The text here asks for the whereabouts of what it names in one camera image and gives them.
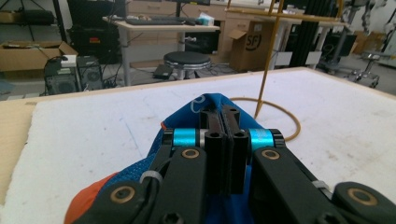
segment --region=blue cylinder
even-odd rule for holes
[[[260,147],[273,147],[274,138],[268,129],[249,129],[252,152]]]
[[[174,129],[174,147],[195,147],[195,129]]]

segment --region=chair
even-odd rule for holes
[[[381,58],[390,58],[390,54],[386,54],[383,52],[366,50],[362,54],[363,59],[368,59],[369,63],[364,71],[354,70],[352,71],[352,76],[354,76],[354,81],[359,82],[362,78],[370,78],[372,79],[372,83],[369,87],[375,88],[378,85],[379,75],[375,75],[371,72],[373,64]]]
[[[210,57],[197,52],[174,51],[163,56],[165,65],[177,70],[177,79],[189,79],[189,72],[193,71],[195,77],[199,77],[196,70],[209,68]]]

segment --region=round stool seat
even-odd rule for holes
[[[210,57],[197,52],[170,52],[163,56],[163,60],[169,67],[182,70],[196,70],[210,67]]]

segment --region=cardboard box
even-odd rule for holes
[[[273,30],[272,21],[251,21],[247,31],[232,30],[230,67],[237,72],[263,70]]]
[[[357,43],[353,50],[356,54],[362,54],[365,50],[381,51],[386,35],[384,33],[371,32],[366,35],[363,31],[355,31]]]
[[[48,59],[78,53],[63,41],[8,41],[0,45],[0,72],[6,77],[32,74],[43,76]]]
[[[0,11],[0,22],[1,23],[14,23],[14,22],[22,22],[22,14],[16,11]]]

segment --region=wooden stick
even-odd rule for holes
[[[301,20],[301,21],[340,21],[339,18],[335,18],[335,17],[320,17],[320,16],[302,15],[302,14],[285,14],[285,13],[279,13],[279,12],[278,13],[270,13],[269,11],[263,11],[263,10],[258,10],[258,9],[249,9],[249,8],[230,7],[227,9],[227,11],[235,12],[235,13],[268,16],[268,17],[288,18],[288,19]]]
[[[274,3],[275,3],[275,1],[271,1],[269,15],[272,14],[272,11],[273,11],[273,9],[274,9]]]
[[[279,8],[277,9],[278,13],[279,13],[279,11],[282,10],[283,1],[284,0],[280,0],[280,2],[279,2]],[[271,62],[271,58],[272,58],[272,54],[273,54],[273,50],[274,50],[276,33],[277,33],[277,29],[279,28],[279,20],[280,20],[280,17],[276,17],[274,29],[273,29],[273,32],[271,35],[270,47],[268,49],[267,58],[265,59],[265,70],[264,70],[264,75],[262,76],[262,86],[260,87],[260,94],[259,94],[259,98],[257,100],[257,106],[256,106],[256,112],[254,113],[254,119],[256,119],[257,116],[259,116],[260,109],[262,108],[262,94],[264,92],[265,81],[267,79],[268,69],[270,67],[270,62]]]
[[[336,17],[341,18],[342,15],[343,15],[343,0],[338,0],[338,12]]]

